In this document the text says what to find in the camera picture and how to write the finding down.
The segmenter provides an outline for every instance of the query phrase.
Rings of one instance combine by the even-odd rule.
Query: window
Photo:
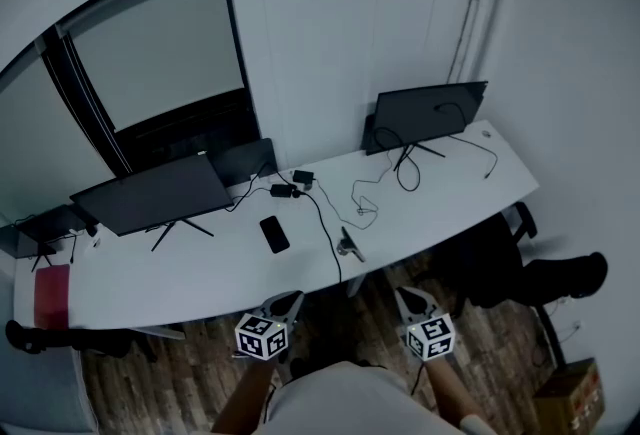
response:
[[[0,226],[113,179],[33,46],[0,76]]]
[[[44,44],[67,107],[116,175],[260,138],[231,0],[91,0]]]

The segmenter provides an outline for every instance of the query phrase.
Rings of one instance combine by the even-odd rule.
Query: black phone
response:
[[[271,251],[274,254],[289,248],[289,240],[284,235],[284,231],[282,230],[282,227],[280,227],[280,222],[278,222],[278,219],[275,216],[270,216],[269,218],[262,220],[260,222],[260,227],[262,227],[264,237],[267,238],[267,243],[269,243]]]

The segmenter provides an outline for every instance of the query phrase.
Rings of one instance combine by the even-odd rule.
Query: white desk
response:
[[[483,131],[491,134],[483,136]],[[458,234],[505,209],[534,191],[538,184],[509,144],[486,121],[471,124],[462,138],[477,142],[499,156],[488,179],[483,179],[493,157],[451,138],[428,142],[447,157],[416,149],[411,157],[420,167],[422,182],[414,193],[401,189],[389,171],[380,184],[359,184],[379,206],[376,222],[367,230],[347,227],[367,261],[352,254],[338,256],[343,281],[389,265]],[[400,150],[391,152],[395,160]],[[351,201],[355,179],[378,178],[388,166],[386,153],[365,156],[353,152],[304,167],[314,172],[341,216],[364,225]],[[414,184],[410,164],[402,176]],[[287,180],[290,172],[283,172]],[[281,182],[261,178],[256,187]],[[232,188],[233,195],[248,186]],[[317,185],[309,192],[318,202],[333,246],[343,225]],[[271,253],[259,222],[277,216],[291,247]],[[85,251],[86,236],[78,238],[69,286],[69,325],[91,329],[131,328],[182,322],[249,309],[270,296],[288,290],[315,291],[338,281],[329,242],[310,199],[272,198],[257,191],[233,213],[218,211],[193,221],[213,232],[210,238],[178,223],[158,249],[150,249],[160,231],[122,238],[101,229],[101,244]],[[72,239],[51,256],[53,264],[69,262]],[[14,316],[33,326],[35,273],[32,260],[17,263]],[[47,266],[42,259],[38,266]]]

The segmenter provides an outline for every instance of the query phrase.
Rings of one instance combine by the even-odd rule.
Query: cardboard box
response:
[[[533,397],[542,433],[587,435],[604,413],[604,396],[593,359],[556,370]]]

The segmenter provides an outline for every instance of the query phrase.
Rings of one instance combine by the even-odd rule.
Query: person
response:
[[[440,417],[409,395],[406,383],[381,367],[340,362],[307,374],[273,395],[261,424],[275,359],[253,362],[212,432],[244,435],[495,435],[444,357],[424,364]]]

